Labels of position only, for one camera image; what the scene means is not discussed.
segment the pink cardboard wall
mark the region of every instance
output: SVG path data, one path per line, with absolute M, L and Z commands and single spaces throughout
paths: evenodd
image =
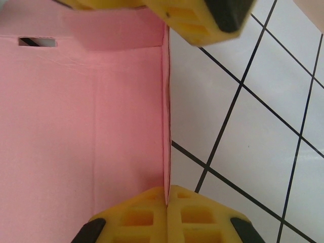
M 70 242 L 94 213 L 169 184 L 166 27 L 130 10 L 91 13 L 127 25 L 114 47 L 104 22 L 95 33 L 66 22 L 77 41 L 58 16 L 75 19 L 61 11 L 9 0 L 0 12 L 0 242 Z M 114 41 L 87 46 L 83 35 L 100 31 Z M 57 47 L 21 47 L 20 36 L 53 37 Z

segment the rectangular slot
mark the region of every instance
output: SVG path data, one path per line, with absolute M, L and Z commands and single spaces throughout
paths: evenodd
M 18 45 L 22 47 L 56 47 L 54 38 L 20 37 Z
M 223 243 L 222 235 L 217 230 L 185 229 L 184 243 Z
M 182 223 L 214 224 L 216 223 L 212 210 L 203 206 L 186 206 L 181 209 Z
M 116 236 L 113 243 L 150 243 L 149 236 Z
M 183 20 L 199 21 L 197 15 L 191 9 L 167 7 L 167 16 L 169 18 L 179 18 Z
M 154 213 L 151 210 L 128 210 L 121 220 L 121 226 L 153 225 Z

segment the square hole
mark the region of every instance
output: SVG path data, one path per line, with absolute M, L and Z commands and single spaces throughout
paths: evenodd
M 131 209 L 121 220 L 121 226 L 149 226 L 153 225 L 153 211 Z
M 185 243 L 222 243 L 222 235 L 217 230 L 191 229 L 184 230 Z
M 181 210 L 182 223 L 213 224 L 216 223 L 212 210 L 202 206 L 186 206 Z
M 149 236 L 117 236 L 113 243 L 150 243 Z

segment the tile floor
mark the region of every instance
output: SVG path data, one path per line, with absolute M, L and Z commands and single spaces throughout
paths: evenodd
M 239 39 L 204 49 L 171 32 L 172 183 L 267 243 L 324 242 L 321 40 L 292 0 L 258 0 Z

